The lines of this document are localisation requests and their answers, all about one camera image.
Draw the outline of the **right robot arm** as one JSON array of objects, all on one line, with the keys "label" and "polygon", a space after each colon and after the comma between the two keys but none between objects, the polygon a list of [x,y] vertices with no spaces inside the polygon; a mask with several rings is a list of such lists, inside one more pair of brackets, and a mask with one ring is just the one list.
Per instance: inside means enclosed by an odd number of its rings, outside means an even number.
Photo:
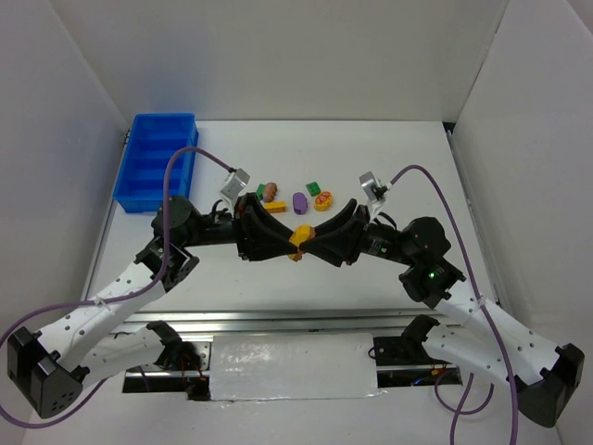
[{"label": "right robot arm", "polygon": [[417,218],[399,231],[371,222],[367,208],[354,201],[300,246],[336,267],[362,254],[405,265],[398,279],[408,296],[474,338],[460,337],[427,316],[417,317],[406,336],[431,358],[454,362],[492,383],[513,382],[519,412],[539,426],[555,426],[580,384],[584,352],[540,336],[474,291],[463,272],[446,260],[450,247],[434,217]]}]

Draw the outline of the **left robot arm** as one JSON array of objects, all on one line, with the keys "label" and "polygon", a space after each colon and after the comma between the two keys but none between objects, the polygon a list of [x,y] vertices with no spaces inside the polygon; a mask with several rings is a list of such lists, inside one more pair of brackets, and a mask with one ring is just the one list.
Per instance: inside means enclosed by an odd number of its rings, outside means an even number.
[{"label": "left robot arm", "polygon": [[112,331],[148,303],[179,285],[199,260],[190,247],[234,244],[242,259],[265,261],[297,252],[292,230],[270,215],[253,193],[232,210],[201,214],[185,197],[164,199],[154,236],[133,262],[88,300],[45,307],[17,321],[1,338],[7,375],[52,426],[77,411],[91,385],[137,364],[181,361],[186,342],[165,322],[113,337]]}]

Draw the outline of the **yellow rectangular lego brick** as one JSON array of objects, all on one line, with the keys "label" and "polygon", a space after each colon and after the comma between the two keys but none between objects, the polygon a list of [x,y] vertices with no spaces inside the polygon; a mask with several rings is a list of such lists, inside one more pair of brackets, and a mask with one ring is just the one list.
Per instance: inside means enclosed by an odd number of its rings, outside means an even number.
[{"label": "yellow rectangular lego brick", "polygon": [[271,214],[285,213],[288,208],[284,201],[271,201],[264,203],[264,209]]}]

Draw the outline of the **yellow oval printed lego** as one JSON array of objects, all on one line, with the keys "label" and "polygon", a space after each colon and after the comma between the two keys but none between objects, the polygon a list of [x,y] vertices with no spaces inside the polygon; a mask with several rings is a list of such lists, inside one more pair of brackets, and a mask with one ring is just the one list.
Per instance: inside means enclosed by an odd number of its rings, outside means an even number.
[{"label": "yellow oval printed lego", "polygon": [[322,191],[315,197],[314,209],[316,211],[327,211],[333,205],[333,194],[329,191]]}]

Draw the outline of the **orange yellow lego piece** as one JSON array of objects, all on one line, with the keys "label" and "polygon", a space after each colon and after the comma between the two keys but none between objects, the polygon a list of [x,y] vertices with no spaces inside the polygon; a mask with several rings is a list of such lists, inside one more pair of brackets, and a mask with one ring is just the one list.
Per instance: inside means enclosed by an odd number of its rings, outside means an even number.
[{"label": "orange yellow lego piece", "polygon": [[301,245],[314,238],[316,235],[315,229],[310,225],[300,225],[295,229],[289,242],[297,248],[296,253],[289,254],[288,257],[291,261],[298,262],[302,260],[304,251],[301,249]]}]

